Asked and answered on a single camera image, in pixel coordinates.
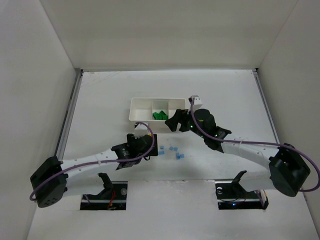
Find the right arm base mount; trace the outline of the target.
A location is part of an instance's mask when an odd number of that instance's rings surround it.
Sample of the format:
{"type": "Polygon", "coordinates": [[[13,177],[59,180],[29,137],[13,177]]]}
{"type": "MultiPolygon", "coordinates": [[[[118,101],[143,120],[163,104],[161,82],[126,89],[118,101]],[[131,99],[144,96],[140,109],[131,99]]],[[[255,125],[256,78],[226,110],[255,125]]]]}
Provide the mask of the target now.
{"type": "Polygon", "coordinates": [[[241,171],[232,180],[215,182],[215,194],[219,210],[266,210],[269,199],[264,190],[246,191],[240,180],[246,171],[241,171]]]}

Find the small green lego brick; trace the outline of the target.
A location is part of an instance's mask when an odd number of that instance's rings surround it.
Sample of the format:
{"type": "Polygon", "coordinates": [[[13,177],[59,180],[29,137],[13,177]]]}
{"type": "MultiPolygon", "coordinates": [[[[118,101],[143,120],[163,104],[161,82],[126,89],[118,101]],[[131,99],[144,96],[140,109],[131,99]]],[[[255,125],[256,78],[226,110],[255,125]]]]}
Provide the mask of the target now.
{"type": "Polygon", "coordinates": [[[161,110],[160,112],[153,112],[152,117],[157,121],[166,121],[169,119],[169,116],[163,110],[161,110]]]}

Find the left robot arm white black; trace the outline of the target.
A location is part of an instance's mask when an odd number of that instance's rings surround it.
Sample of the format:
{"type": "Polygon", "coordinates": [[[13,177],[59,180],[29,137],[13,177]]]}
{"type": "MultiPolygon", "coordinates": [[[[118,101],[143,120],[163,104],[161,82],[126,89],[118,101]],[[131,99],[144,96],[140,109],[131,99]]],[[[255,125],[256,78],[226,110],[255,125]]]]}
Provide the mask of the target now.
{"type": "Polygon", "coordinates": [[[141,137],[129,133],[125,143],[98,154],[69,160],[51,156],[31,175],[33,191],[29,199],[39,208],[47,208],[67,196],[106,196],[113,188],[108,174],[158,156],[157,138],[155,133],[141,137]]]}

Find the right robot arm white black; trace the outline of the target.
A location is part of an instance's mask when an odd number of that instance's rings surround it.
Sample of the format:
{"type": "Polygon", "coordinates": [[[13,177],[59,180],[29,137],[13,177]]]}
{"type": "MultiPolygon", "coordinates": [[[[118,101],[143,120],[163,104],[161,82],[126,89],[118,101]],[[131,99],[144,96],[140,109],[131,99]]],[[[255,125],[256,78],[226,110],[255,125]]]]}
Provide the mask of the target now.
{"type": "Polygon", "coordinates": [[[165,124],[172,132],[195,133],[214,151],[235,155],[262,166],[262,171],[242,170],[234,178],[235,184],[246,192],[275,189],[288,197],[295,197],[311,172],[292,145],[249,144],[230,130],[217,126],[214,116],[207,109],[195,112],[177,109],[165,124]]]}

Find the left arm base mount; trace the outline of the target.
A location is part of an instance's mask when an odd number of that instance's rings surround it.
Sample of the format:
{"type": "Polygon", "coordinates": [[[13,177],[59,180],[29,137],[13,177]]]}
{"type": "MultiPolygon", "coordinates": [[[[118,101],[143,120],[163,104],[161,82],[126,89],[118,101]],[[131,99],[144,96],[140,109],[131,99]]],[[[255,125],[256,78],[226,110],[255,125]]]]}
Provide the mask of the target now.
{"type": "Polygon", "coordinates": [[[81,197],[81,211],[124,211],[127,208],[127,181],[111,181],[106,173],[99,173],[102,190],[81,197]]]}

